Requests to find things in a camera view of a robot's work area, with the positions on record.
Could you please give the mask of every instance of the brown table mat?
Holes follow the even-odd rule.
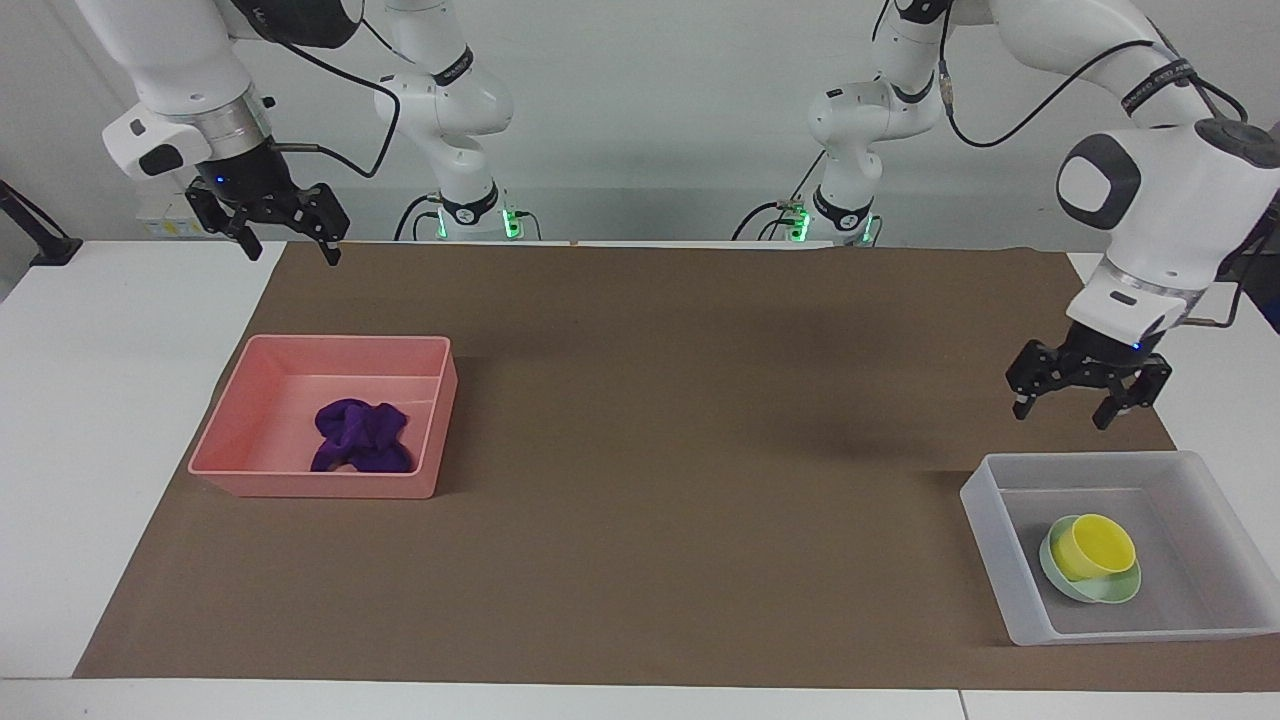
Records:
[[[1010,644],[982,456],[1172,447],[1093,392],[1012,419],[1078,290],[1032,251],[291,246],[246,337],[453,338],[439,495],[178,470],[77,676],[1280,691],[1280,638]]]

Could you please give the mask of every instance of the yellow cup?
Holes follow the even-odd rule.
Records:
[[[1124,573],[1138,560],[1129,533],[1102,515],[1080,515],[1050,550],[1073,583]]]

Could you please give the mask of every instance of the purple cloth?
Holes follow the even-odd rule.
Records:
[[[378,407],[362,400],[339,400],[316,413],[316,429],[325,437],[311,461],[312,473],[351,464],[361,473],[408,473],[413,459],[399,443],[408,418],[394,405]]]

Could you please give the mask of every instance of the white wall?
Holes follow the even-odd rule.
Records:
[[[1280,12],[1274,0],[1137,0],[1202,74],[1230,88],[1257,123],[1280,120]],[[868,79],[877,0],[457,0],[468,40],[517,99],[516,122],[485,140],[513,199],[550,237],[723,238],[749,208],[786,195],[817,146],[809,100]],[[376,0],[370,18],[385,27]],[[132,88],[97,46],[73,0],[0,9],[0,174],[45,202],[72,232],[138,237],[134,191],[99,145]],[[1018,65],[993,28],[952,42],[959,114],[995,136],[1060,78]],[[242,42],[282,141],[316,141],[367,164],[383,127],[369,94],[284,50]],[[367,33],[324,56],[366,77],[404,70]],[[1098,249],[1103,237],[1062,218],[1053,177],[1089,132],[1125,127],[1116,102],[1082,86],[1015,142],[964,147],[945,128],[883,147],[883,242],[910,246]],[[383,176],[356,178],[294,156],[302,183],[342,197],[351,236],[385,238],[404,202],[433,182],[397,142]]]

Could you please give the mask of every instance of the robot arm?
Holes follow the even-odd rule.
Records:
[[[1006,378],[1019,419],[1038,397],[1065,387],[1110,392],[1094,415],[1100,429],[1132,407],[1149,407],[1171,374],[1155,346],[1194,309],[1276,196],[1280,147],[1260,128],[1215,117],[1189,82],[1190,64],[1128,0],[911,0],[904,8],[906,1],[891,0],[873,42],[882,77],[847,86],[859,88],[851,99],[847,88],[833,90],[810,113],[832,158],[810,201],[810,214],[826,218],[815,217],[814,228],[856,238],[881,177],[868,146],[929,129],[941,117],[934,102],[951,111],[950,78],[932,73],[952,13],[965,24],[995,22],[1019,61],[1060,74],[1143,41],[1082,76],[1111,91],[1138,128],[1085,138],[1059,173],[1064,210],[1111,233],[1106,260],[1068,309],[1074,324],[1066,342],[1029,342]]]
[[[187,199],[211,233],[251,259],[261,254],[250,222],[285,225],[315,240],[337,264],[349,220],[326,184],[301,190],[273,146],[262,101],[232,54],[212,0],[77,0],[106,51],[128,70],[140,102],[104,132],[115,163],[133,178],[195,167]],[[259,3],[260,24],[280,18],[280,3]],[[337,0],[312,5],[342,13]],[[329,41],[355,32],[325,23]],[[306,33],[288,35],[300,41]]]
[[[494,181],[484,149],[470,137],[507,129],[515,113],[511,92],[476,64],[451,0],[387,0],[387,15],[398,51],[421,72],[389,76],[381,85],[401,100],[398,132],[422,150],[440,183],[440,234],[518,234],[506,191]],[[384,119],[394,110],[381,94],[376,109]]]

